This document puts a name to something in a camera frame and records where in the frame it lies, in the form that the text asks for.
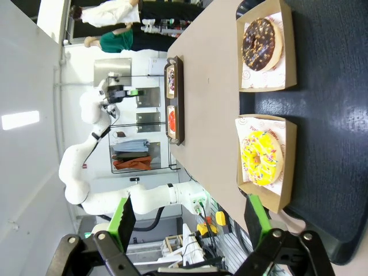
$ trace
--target tray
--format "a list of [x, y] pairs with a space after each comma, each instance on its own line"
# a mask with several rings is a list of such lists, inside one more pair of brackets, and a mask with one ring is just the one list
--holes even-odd
[[[174, 70], [174, 91], [168, 85], [168, 73]], [[183, 61], [179, 57], [170, 57], [164, 68], [165, 79], [165, 115], [166, 115], [166, 136], [170, 144], [180, 145], [185, 138], [184, 129], [184, 74]], [[169, 127], [168, 110], [175, 112], [175, 132]]]

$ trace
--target yellow frosted donut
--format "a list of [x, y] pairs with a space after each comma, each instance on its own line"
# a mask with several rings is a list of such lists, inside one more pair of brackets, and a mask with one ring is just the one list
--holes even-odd
[[275, 182], [282, 170], [280, 144], [265, 131], [252, 132], [243, 141], [241, 159], [250, 181], [257, 185]]

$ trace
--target yellow component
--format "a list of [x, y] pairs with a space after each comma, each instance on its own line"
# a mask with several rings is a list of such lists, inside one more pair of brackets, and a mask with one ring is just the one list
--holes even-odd
[[279, 142], [266, 131], [254, 131], [242, 143], [241, 161], [250, 181], [269, 185], [279, 177], [282, 151]]
[[[210, 224], [211, 230], [214, 234], [217, 234], [217, 228], [213, 224]], [[197, 225], [197, 231], [201, 233], [202, 236], [205, 236], [208, 233], [207, 226], [205, 223], [200, 223]]]
[[226, 225], [225, 214], [223, 211], [216, 212], [216, 222], [220, 226]]

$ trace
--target cardboard tray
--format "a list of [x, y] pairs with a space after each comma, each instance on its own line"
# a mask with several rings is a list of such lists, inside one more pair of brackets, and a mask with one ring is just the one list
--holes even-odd
[[246, 114], [239, 116], [239, 118], [241, 117], [253, 117], [258, 119], [286, 122], [286, 153], [284, 156], [285, 167], [284, 167], [281, 195], [275, 194], [272, 191], [266, 189], [265, 187], [255, 185], [250, 181], [243, 182], [242, 158], [240, 146], [237, 161], [237, 185], [239, 190], [246, 194], [258, 195], [264, 207], [266, 207], [267, 209], [271, 210], [274, 213], [278, 213], [290, 202], [292, 196], [297, 126], [284, 118], [271, 115]]
[[[168, 92], [167, 72], [174, 66], [174, 95]], [[164, 68], [165, 80], [165, 116], [166, 116], [166, 136], [169, 138], [170, 144], [180, 145], [185, 138], [184, 130], [184, 66], [183, 61], [179, 57], [168, 58]], [[168, 128], [168, 106], [175, 108], [175, 137], [170, 135]]]
[[[279, 87], [264, 87], [264, 88], [242, 88], [242, 75], [243, 75], [243, 55], [242, 45], [244, 36], [244, 24], [251, 23], [257, 18], [263, 18], [274, 13], [281, 12], [283, 29], [285, 35], [285, 41], [283, 46], [285, 47], [285, 85]], [[294, 86], [297, 84], [297, 66], [295, 58], [295, 45], [294, 45], [294, 30], [292, 10], [283, 0], [266, 0], [254, 7], [246, 14], [236, 20], [237, 28], [237, 59], [238, 59], [238, 81], [240, 92], [267, 92], [276, 91]]]

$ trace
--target white shirt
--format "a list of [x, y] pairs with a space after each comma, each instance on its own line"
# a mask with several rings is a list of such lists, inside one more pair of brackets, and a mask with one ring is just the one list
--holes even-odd
[[81, 19], [83, 23], [98, 28], [118, 23], [140, 22], [138, 5], [133, 7], [128, 0], [109, 0], [97, 7], [82, 10]]

